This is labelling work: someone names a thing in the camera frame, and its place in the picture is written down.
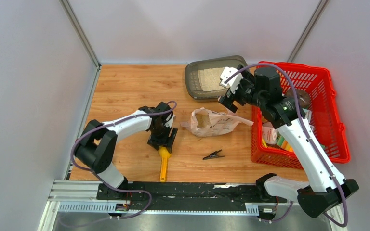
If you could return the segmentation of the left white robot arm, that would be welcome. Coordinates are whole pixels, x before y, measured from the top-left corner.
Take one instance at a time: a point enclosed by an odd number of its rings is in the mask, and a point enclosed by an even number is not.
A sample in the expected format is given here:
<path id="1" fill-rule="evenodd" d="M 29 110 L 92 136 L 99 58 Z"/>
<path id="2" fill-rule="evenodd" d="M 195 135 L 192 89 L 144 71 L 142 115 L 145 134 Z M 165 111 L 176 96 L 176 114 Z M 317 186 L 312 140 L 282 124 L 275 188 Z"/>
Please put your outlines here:
<path id="1" fill-rule="evenodd" d="M 177 103 L 160 102 L 156 107 L 143 106 L 134 113 L 109 122 L 90 121 L 71 150 L 71 161 L 79 169 L 92 172 L 117 200 L 126 197 L 126 178 L 113 165 L 116 145 L 123 139 L 149 131 L 147 144 L 161 156 L 171 154 L 178 129 L 173 111 Z"/>

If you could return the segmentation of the black bag clip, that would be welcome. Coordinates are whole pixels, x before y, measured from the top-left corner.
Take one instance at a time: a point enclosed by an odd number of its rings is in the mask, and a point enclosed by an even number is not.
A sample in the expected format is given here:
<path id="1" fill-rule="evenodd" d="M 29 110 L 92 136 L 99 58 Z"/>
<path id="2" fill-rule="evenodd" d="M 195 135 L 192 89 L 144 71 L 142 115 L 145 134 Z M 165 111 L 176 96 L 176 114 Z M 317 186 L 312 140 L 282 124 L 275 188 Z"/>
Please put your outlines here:
<path id="1" fill-rule="evenodd" d="M 219 153 L 220 153 L 221 151 L 222 151 L 222 149 L 217 150 L 217 151 L 214 151 L 214 152 L 212 152 L 211 154 L 209 154 L 208 156 L 203 157 L 203 159 L 202 159 L 202 160 L 209 160 L 209 159 L 215 159 L 215 158 L 223 158 L 223 157 L 225 157 L 225 156 L 223 156 L 223 155 L 219 155 Z"/>

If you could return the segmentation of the pink cat litter bag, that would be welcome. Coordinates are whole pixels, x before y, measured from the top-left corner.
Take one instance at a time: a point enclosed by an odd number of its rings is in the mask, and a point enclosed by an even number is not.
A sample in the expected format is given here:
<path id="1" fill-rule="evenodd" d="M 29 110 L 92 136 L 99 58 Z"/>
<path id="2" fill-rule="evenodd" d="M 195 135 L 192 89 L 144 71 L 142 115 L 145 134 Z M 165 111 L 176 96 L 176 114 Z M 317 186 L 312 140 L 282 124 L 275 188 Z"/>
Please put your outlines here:
<path id="1" fill-rule="evenodd" d="M 230 110 L 217 112 L 203 107 L 194 110 L 188 121 L 180 122 L 181 127 L 197 137 L 224 135 L 232 132 L 239 124 L 252 126 L 254 122 L 244 119 Z"/>

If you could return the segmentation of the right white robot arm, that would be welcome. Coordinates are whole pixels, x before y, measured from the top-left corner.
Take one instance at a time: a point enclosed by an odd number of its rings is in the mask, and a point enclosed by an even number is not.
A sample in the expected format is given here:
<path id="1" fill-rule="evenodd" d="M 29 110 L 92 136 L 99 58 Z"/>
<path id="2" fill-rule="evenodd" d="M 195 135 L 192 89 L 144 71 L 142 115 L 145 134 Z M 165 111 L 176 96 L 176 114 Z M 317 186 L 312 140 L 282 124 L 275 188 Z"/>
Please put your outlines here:
<path id="1" fill-rule="evenodd" d="M 308 181 L 303 182 L 267 174 L 256 182 L 256 197 L 263 202 L 273 196 L 288 199 L 298 203 L 312 218 L 337 205 L 347 210 L 346 200 L 359 190 L 359 185 L 354 179 L 347 179 L 330 161 L 312 132 L 297 95 L 284 96 L 281 79 L 290 77 L 274 64 L 255 64 L 254 67 L 253 73 L 248 66 L 226 67 L 222 71 L 220 85 L 227 88 L 227 92 L 219 98 L 219 103 L 231 112 L 236 112 L 238 105 L 258 107 L 287 140 L 308 177 Z"/>

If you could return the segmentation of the yellow plastic scoop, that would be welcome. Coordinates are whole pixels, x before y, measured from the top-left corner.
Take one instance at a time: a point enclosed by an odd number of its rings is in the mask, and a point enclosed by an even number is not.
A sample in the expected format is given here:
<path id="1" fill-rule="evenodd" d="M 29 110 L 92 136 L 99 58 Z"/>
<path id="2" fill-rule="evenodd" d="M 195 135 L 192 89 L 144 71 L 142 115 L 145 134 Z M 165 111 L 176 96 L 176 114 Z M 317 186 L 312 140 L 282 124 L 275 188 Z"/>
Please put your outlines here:
<path id="1" fill-rule="evenodd" d="M 168 161 L 172 154 L 168 151 L 166 147 L 159 147 L 159 155 L 161 157 L 159 181 L 165 182 L 167 180 Z"/>

